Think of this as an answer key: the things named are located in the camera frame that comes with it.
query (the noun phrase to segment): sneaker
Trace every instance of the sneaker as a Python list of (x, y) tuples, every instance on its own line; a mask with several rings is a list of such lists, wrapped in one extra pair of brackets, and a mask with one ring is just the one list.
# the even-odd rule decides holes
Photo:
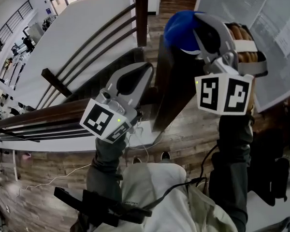
[(164, 151), (162, 154), (161, 154), (161, 160), (163, 160), (163, 159), (171, 159), (171, 155), (170, 155), (170, 153), (169, 152), (167, 152), (167, 151)]
[(141, 163), (141, 159), (139, 159), (138, 157), (133, 158), (132, 160), (132, 164), (136, 164), (136, 163)]

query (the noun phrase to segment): wooden floor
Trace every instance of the wooden floor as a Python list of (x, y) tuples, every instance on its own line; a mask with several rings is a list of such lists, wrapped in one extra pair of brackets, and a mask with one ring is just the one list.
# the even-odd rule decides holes
[[(157, 62), (158, 40), (163, 34), (163, 28), (168, 19), (177, 11), (193, 9), (195, 0), (161, 0), (160, 14), (149, 16), (150, 40), (146, 47), (148, 61)], [(163, 151), (170, 151), (172, 161), (183, 166), (187, 173), (194, 177), (200, 172), (200, 164), (206, 153), (216, 144), (218, 117), (213, 114), (199, 111), (196, 99), (192, 99), (186, 108), (179, 114), (173, 123), (162, 134), (157, 145), (150, 148), (149, 161), (159, 162)], [(258, 116), (257, 126), (263, 128), (275, 124), (271, 118)], [(51, 186), (40, 186), (21, 191), (19, 187), (48, 183), (56, 176), (70, 173), (75, 168), (91, 162), (94, 152), (91, 153), (32, 153), (32, 158), (23, 160), (22, 152), (17, 155), (17, 170), (20, 175), (18, 182), (14, 181), (12, 168), (4, 168), (0, 174), (0, 207), (8, 218), (9, 231), (12, 232), (66, 232), (75, 222), (75, 210), (53, 196), (54, 186), (85, 189), (87, 169), (81, 169), (62, 179), (56, 179)], [(147, 154), (143, 150), (129, 150), (127, 161), (120, 159), (123, 170), (126, 164), (131, 164), (133, 156), (141, 157), (146, 161)], [(12, 162), (12, 156), (2, 155), (3, 162)], [(206, 162), (205, 172), (211, 170), (210, 159)]]

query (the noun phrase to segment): white cable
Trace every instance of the white cable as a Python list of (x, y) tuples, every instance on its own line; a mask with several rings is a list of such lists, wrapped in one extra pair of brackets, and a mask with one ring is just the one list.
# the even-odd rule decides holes
[(23, 189), (23, 188), (19, 188), (19, 190), (18, 190), (18, 195), (16, 196), (16, 202), (14, 202), (14, 203), (17, 204), (17, 198), (18, 198), (19, 195), (20, 195), (20, 190), (27, 191), (28, 188), (37, 188), (37, 187), (39, 187), (39, 186), (47, 186), (47, 185), (50, 185), (50, 184), (53, 183), (54, 180), (56, 180), (56, 179), (58, 179), (58, 178), (68, 177), (70, 174), (72, 174), (72, 173), (75, 172), (76, 170), (79, 170), (79, 169), (82, 169), (82, 168), (85, 168), (85, 167), (89, 167), (90, 165), (91, 165), (91, 164), (88, 164), (88, 165), (83, 166), (83, 167), (80, 167), (80, 168), (76, 168), (76, 169), (74, 169), (72, 172), (70, 172), (69, 174), (67, 174), (67, 175), (65, 175), (65, 176), (57, 176), (57, 177), (55, 177), (55, 178), (54, 178), (51, 182), (49, 182), (49, 183), (41, 183), (41, 184), (38, 184), (37, 186), (27, 186), (25, 189)]

